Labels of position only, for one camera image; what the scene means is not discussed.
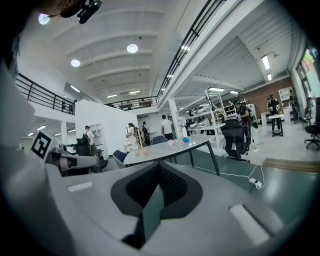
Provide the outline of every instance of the black metal railing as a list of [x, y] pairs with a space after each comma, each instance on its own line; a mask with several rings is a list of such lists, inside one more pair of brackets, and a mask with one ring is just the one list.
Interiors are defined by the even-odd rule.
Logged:
[[149, 108], [152, 106], [156, 106], [158, 105], [158, 100], [156, 96], [152, 96], [152, 97], [122, 100], [122, 101], [108, 103], [105, 105], [127, 111], [127, 110], [136, 110], [136, 109]]
[[177, 50], [171, 65], [162, 81], [160, 90], [157, 94], [157, 100], [159, 101], [164, 94], [164, 91], [168, 87], [170, 80], [174, 77], [177, 68], [187, 55], [192, 44], [199, 37], [205, 24], [208, 22], [212, 14], [224, 3], [226, 0], [207, 0], [198, 16], [195, 18], [192, 26], [184, 37], [179, 49]]
[[28, 101], [54, 110], [65, 112], [70, 115], [75, 114], [74, 102], [63, 98], [46, 88], [43, 88], [23, 74], [18, 74], [15, 80], [15, 85]]

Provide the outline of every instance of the camera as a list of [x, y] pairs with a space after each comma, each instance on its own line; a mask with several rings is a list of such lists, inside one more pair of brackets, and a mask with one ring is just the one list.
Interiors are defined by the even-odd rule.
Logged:
[[100, 8], [102, 0], [89, 0], [89, 3], [86, 4], [87, 0], [80, 0], [76, 5], [71, 9], [62, 12], [60, 15], [63, 18], [69, 18], [75, 14], [79, 17], [79, 23], [86, 23], [92, 15], [94, 15]]

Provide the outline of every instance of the brick wall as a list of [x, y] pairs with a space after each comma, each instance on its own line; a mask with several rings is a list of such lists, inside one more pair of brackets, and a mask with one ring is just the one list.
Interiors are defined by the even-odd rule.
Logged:
[[[245, 99], [246, 101], [248, 101], [249, 104], [254, 104], [255, 111], [256, 111], [256, 118], [260, 119], [261, 118], [260, 114], [268, 111], [267, 103], [268, 103], [268, 98], [270, 97], [270, 94], [273, 94], [274, 98], [276, 98], [281, 104], [279, 90], [287, 87], [292, 87], [293, 92], [296, 93], [294, 84], [291, 78], [288, 77], [280, 81], [274, 82], [272, 84], [266, 85], [257, 90], [241, 94], [238, 96], [238, 98], [234, 97], [226, 101], [223, 101], [223, 105], [228, 106], [229, 101], [233, 103], [236, 99], [238, 99], [241, 102]], [[289, 104], [288, 100], [284, 102], [285, 107], [288, 106], [288, 104]]]

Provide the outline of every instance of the wooden board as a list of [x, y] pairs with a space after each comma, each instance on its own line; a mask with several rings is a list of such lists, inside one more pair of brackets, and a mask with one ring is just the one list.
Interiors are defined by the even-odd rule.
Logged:
[[266, 158], [263, 162], [263, 166], [285, 169], [290, 171], [320, 173], [320, 162], [318, 161], [293, 161]]

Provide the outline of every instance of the white partition wall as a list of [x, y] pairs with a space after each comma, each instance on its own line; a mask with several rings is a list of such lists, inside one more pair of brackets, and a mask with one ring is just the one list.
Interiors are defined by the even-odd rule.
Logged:
[[126, 126], [129, 123], [139, 126], [136, 114], [88, 100], [75, 103], [76, 137], [82, 138], [85, 126], [102, 124], [105, 147], [102, 146], [101, 149], [104, 150], [104, 159], [116, 150], [124, 151], [123, 141], [126, 139]]

